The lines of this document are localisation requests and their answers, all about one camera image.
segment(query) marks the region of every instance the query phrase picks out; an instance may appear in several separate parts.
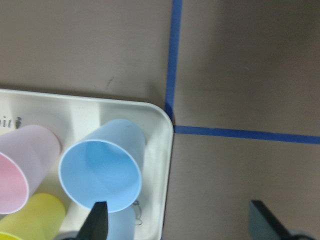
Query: pink plastic cup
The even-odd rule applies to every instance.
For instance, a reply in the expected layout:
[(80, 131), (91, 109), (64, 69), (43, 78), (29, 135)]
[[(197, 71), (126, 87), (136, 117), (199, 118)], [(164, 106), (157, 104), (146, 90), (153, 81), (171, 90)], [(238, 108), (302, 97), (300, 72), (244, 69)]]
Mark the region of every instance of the pink plastic cup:
[(0, 214), (20, 210), (60, 154), (57, 137), (28, 125), (0, 136)]

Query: yellow plastic cup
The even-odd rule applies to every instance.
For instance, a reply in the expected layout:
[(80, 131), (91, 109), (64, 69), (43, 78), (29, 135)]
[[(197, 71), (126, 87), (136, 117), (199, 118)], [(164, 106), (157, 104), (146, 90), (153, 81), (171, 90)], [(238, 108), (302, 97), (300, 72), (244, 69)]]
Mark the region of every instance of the yellow plastic cup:
[(0, 240), (52, 240), (65, 215), (65, 207), (58, 198), (47, 193), (35, 194), (21, 210), (0, 220)]

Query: cup opening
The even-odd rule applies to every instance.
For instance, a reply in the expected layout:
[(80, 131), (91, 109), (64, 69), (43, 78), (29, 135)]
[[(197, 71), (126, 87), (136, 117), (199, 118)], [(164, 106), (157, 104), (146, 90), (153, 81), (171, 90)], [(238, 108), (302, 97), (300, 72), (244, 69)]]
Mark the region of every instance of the cup opening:
[(29, 186), (22, 170), (0, 153), (0, 214), (20, 210), (29, 197)]
[(91, 209), (95, 202), (107, 201), (109, 213), (131, 205), (142, 187), (140, 169), (132, 156), (103, 140), (70, 147), (62, 156), (59, 177), (76, 203)]

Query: blue tape line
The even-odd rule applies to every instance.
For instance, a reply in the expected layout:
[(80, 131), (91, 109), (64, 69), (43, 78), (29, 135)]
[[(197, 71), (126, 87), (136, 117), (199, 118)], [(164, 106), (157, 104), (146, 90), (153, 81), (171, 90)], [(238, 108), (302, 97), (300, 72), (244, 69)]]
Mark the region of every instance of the blue tape line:
[(166, 112), (166, 114), (168, 114), (170, 119), (172, 119), (173, 117), (175, 101), (181, 12), (182, 0), (173, 0), (171, 10), (170, 41), (164, 104), (164, 111)]
[(227, 138), (258, 139), (300, 144), (320, 144), (320, 136), (285, 134), (265, 131), (249, 131), (197, 126), (174, 126), (176, 134), (206, 135)]

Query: plastic cup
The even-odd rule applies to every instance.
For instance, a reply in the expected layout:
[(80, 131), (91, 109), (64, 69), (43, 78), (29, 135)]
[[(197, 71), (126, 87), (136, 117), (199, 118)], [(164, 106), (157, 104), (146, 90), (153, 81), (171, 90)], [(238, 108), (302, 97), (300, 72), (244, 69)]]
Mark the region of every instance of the plastic cup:
[(0, 220), (1, 240), (52, 240), (64, 220), (62, 202), (47, 193), (30, 197), (18, 212)]
[(109, 213), (127, 208), (141, 191), (145, 145), (143, 131), (133, 122), (107, 122), (62, 155), (59, 179), (63, 189), (87, 209), (104, 201)]
[(0, 214), (20, 210), (60, 154), (57, 137), (40, 125), (0, 136)]
[[(134, 240), (136, 215), (132, 206), (124, 210), (108, 213), (108, 236), (106, 240)], [(78, 231), (64, 232), (54, 240), (75, 238)]]

